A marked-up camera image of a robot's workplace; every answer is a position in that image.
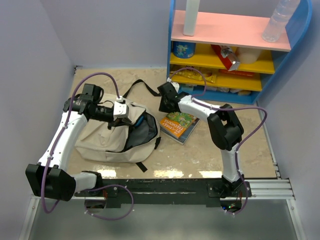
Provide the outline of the beige canvas backpack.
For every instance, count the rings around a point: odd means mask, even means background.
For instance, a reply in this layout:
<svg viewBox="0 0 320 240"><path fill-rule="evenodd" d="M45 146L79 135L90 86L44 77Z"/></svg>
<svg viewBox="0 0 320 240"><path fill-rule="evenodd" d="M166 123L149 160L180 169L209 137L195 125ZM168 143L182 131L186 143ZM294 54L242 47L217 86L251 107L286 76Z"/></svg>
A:
<svg viewBox="0 0 320 240"><path fill-rule="evenodd" d="M133 86L145 83L136 80L123 95L129 105L130 126L118 126L108 130L108 122L90 120L80 133L75 149L85 160L103 163L136 164L142 172L148 169L143 164L161 142L160 125L147 106L128 99ZM143 123L134 127L140 116Z"/></svg>

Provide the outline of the orange green paperback book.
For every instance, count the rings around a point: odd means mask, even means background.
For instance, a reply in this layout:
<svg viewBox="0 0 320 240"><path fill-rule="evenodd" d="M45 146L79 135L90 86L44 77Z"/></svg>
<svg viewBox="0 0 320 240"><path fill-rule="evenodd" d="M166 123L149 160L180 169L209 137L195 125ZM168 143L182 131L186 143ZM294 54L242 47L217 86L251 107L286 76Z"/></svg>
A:
<svg viewBox="0 0 320 240"><path fill-rule="evenodd" d="M160 122L163 132L174 139L182 139L188 136L187 131L191 131L199 122L199 118L182 112L168 113Z"/></svg>

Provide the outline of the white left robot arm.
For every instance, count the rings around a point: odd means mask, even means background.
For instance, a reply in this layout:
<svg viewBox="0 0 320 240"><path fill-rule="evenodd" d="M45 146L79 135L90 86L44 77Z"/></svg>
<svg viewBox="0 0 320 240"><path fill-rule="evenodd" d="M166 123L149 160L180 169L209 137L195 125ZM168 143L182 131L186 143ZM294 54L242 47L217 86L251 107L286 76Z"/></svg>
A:
<svg viewBox="0 0 320 240"><path fill-rule="evenodd" d="M25 174L33 194L37 197L69 201L75 193L87 191L99 196L104 190L98 172L67 173L67 166L76 141L89 120L109 123L116 127L129 123L129 105L119 96L110 107L100 101L104 90L85 84L80 94L74 94L63 107L61 122L48 149L37 164L29 164Z"/></svg>

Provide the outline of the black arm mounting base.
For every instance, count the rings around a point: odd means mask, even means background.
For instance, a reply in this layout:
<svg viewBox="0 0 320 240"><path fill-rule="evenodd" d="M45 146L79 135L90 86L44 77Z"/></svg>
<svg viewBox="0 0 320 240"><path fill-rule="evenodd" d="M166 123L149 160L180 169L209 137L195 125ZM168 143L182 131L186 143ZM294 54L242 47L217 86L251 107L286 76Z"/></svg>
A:
<svg viewBox="0 0 320 240"><path fill-rule="evenodd" d="M215 187L221 178L151 178L103 179L104 190L83 190L75 194L86 200L106 201L107 208L122 205L205 205L228 209L227 201L240 201L252 196L249 182L231 196L221 197Z"/></svg>

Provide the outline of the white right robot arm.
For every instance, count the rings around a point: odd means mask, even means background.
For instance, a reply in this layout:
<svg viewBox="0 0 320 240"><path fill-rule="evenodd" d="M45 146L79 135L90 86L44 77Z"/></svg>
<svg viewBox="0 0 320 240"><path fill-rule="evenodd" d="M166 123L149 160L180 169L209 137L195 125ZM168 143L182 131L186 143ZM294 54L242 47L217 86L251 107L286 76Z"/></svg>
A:
<svg viewBox="0 0 320 240"><path fill-rule="evenodd" d="M228 104L217 106L201 101L189 93L178 93L171 82L166 82L157 89L161 96L159 111L190 114L208 124L211 140L220 149L223 163L221 182L214 190L222 198L235 196L244 181L238 150L244 128L235 111Z"/></svg>

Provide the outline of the blue pencil case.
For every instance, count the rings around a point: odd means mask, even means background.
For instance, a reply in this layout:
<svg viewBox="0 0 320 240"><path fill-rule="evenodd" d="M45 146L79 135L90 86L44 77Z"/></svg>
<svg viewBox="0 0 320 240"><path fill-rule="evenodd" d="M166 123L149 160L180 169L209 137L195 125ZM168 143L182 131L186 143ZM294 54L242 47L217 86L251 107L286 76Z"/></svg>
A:
<svg viewBox="0 0 320 240"><path fill-rule="evenodd" d="M140 118L136 121L134 127L135 128L139 127L143 123L144 119L145 119L144 115L140 116Z"/></svg>

